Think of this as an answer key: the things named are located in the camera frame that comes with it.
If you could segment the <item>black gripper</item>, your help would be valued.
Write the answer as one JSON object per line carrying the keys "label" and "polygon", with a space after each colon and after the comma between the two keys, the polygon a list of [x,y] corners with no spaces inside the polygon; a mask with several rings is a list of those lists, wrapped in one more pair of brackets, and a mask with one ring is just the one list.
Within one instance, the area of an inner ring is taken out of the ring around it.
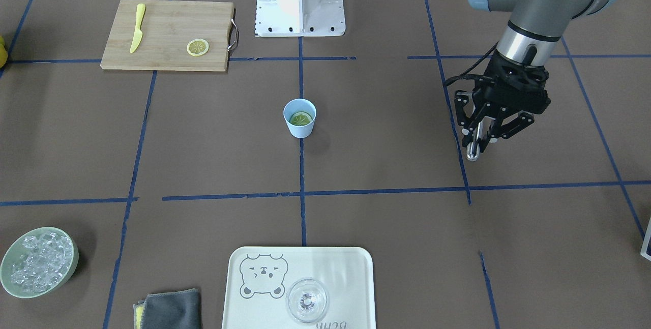
{"label": "black gripper", "polygon": [[[485,149],[494,139],[509,139],[535,122],[533,115],[546,111],[551,98],[547,94],[549,73],[543,66],[525,66],[501,54],[494,54],[482,75],[465,70],[454,81],[472,80],[467,94],[454,93],[457,123],[462,127],[462,147],[476,144]],[[490,118],[488,132],[479,130],[484,118]]]}

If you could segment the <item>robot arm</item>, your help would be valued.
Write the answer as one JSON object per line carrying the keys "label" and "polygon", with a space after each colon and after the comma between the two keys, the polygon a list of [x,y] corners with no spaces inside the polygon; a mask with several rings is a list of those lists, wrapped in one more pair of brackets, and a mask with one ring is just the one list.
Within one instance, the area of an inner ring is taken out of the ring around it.
{"label": "robot arm", "polygon": [[457,124],[467,158],[476,160],[488,144],[509,139],[535,122],[551,99],[545,68],[572,19],[603,11],[616,0],[468,0],[474,9],[508,12],[501,39],[485,54],[483,74],[466,70],[448,78],[474,82],[472,91],[454,93]]}

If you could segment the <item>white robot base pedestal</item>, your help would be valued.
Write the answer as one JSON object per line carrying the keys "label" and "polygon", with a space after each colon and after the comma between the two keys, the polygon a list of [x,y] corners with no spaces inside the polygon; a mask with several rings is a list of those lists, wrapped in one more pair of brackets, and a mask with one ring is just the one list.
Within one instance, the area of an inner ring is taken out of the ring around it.
{"label": "white robot base pedestal", "polygon": [[256,0],[257,37],[339,37],[345,32],[344,0]]}

